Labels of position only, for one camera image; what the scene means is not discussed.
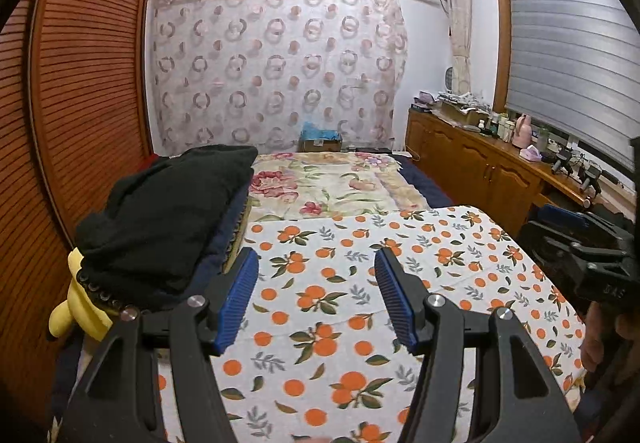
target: circle pattern curtain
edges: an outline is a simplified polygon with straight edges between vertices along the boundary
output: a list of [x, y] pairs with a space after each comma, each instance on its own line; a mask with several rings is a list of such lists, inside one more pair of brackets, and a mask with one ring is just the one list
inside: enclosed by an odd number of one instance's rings
[[153, 0], [154, 99], [168, 154], [295, 150], [303, 124], [391, 147], [407, 38], [398, 0]]

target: navy blue blanket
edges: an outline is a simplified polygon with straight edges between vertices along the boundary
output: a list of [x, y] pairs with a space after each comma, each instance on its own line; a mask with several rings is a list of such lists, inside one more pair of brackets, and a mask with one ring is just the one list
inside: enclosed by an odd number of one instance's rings
[[406, 156], [392, 155], [393, 159], [400, 164], [400, 176], [406, 182], [416, 187], [418, 192], [424, 196], [431, 208], [450, 207], [453, 201], [438, 187], [431, 178], [428, 178], [411, 158]]

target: wooden sliding door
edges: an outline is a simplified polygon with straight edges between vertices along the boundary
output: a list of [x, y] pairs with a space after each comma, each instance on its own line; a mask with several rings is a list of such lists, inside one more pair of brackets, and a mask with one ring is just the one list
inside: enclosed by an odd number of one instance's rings
[[69, 236], [150, 153], [142, 73], [146, 0], [38, 0], [33, 124]]
[[5, 423], [50, 423], [60, 343], [46, 340], [47, 320], [66, 296], [75, 227], [150, 153], [145, 9], [146, 0], [22, 0], [0, 33]]

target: cabinet door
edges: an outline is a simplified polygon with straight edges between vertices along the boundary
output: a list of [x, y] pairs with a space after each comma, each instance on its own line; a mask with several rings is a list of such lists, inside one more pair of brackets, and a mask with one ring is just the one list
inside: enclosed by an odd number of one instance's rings
[[451, 186], [456, 181], [455, 164], [451, 163], [456, 156], [456, 134], [454, 128], [447, 124], [434, 123], [430, 129], [422, 147], [422, 152], [426, 154], [422, 170], [449, 195]]
[[415, 165], [417, 165], [420, 169], [422, 169], [422, 143], [426, 136], [427, 129], [425, 128], [423, 120], [421, 120], [417, 116], [412, 116], [412, 113], [410, 113], [409, 123], [406, 130], [405, 144], [407, 150], [412, 154], [412, 156], [420, 157], [420, 160], [415, 162]]
[[484, 211], [514, 237], [527, 217], [540, 178], [497, 156], [492, 160], [489, 181]]
[[490, 157], [489, 148], [471, 138], [460, 137], [458, 155], [452, 160], [457, 165], [456, 178], [451, 184], [451, 198], [456, 203], [484, 210], [492, 166]]

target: cardboard box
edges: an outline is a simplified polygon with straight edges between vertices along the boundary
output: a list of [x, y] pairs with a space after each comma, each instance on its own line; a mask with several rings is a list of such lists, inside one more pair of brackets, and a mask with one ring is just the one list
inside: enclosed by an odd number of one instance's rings
[[342, 140], [303, 140], [300, 141], [300, 152], [340, 152]]
[[477, 126], [480, 120], [486, 120], [488, 118], [487, 113], [482, 111], [470, 110], [469, 112], [461, 113], [460, 109], [449, 102], [443, 102], [440, 112], [461, 125]]

